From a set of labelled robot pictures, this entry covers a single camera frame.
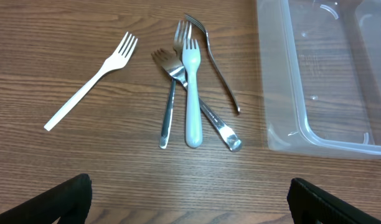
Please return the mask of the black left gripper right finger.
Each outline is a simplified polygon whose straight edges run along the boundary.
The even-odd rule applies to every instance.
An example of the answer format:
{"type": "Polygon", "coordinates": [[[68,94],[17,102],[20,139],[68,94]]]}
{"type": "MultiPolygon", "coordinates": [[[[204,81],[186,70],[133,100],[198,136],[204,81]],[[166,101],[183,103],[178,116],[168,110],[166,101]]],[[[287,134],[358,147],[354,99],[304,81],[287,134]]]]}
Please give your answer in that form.
{"type": "Polygon", "coordinates": [[[381,220],[299,177],[291,180],[287,201],[295,224],[381,224],[381,220]]]}

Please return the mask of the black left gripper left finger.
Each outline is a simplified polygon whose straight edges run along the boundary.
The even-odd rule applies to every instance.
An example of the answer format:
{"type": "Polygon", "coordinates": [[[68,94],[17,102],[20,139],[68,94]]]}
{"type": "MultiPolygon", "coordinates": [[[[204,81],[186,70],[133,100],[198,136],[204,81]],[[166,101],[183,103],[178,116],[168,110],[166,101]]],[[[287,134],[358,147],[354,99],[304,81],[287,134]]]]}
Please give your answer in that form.
{"type": "Polygon", "coordinates": [[[92,181],[79,174],[0,214],[0,223],[85,223],[92,204],[92,181]]]}

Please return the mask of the white plastic fork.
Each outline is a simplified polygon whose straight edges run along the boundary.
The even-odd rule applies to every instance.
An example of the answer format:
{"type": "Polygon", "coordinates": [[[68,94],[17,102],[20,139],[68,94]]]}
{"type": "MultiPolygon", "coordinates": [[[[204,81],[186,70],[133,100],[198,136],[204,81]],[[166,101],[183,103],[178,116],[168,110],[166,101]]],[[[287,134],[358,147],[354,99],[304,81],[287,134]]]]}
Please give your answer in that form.
{"type": "Polygon", "coordinates": [[[107,73],[122,69],[129,62],[138,39],[131,33],[126,32],[115,51],[103,63],[99,71],[84,84],[53,117],[44,125],[44,129],[50,131],[66,116],[76,104],[93,88],[93,86],[107,73]]]}

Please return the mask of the light blue plastic fork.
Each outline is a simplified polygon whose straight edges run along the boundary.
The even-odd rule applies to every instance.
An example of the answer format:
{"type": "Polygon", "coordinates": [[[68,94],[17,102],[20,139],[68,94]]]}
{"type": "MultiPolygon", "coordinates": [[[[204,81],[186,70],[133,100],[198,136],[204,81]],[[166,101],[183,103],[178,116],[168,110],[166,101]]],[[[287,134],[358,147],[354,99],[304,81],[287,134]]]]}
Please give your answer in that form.
{"type": "Polygon", "coordinates": [[[182,63],[187,73],[186,144],[192,148],[199,147],[203,141],[197,88],[197,71],[200,61],[200,49],[197,40],[187,40],[183,46],[182,63]]]}

